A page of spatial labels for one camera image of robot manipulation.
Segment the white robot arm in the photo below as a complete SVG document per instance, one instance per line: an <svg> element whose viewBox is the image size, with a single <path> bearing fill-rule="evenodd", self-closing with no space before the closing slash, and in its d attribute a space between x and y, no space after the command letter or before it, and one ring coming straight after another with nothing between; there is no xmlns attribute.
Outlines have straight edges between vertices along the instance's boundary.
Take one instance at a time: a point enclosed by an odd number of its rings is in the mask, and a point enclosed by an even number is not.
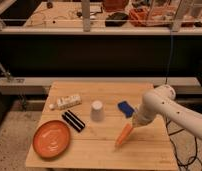
<svg viewBox="0 0 202 171"><path fill-rule="evenodd" d="M202 115L179 105L174 101L175 97L175 90L168 84L145 92L138 112L132 118L132 125L148 125L160 114L202 140Z"/></svg>

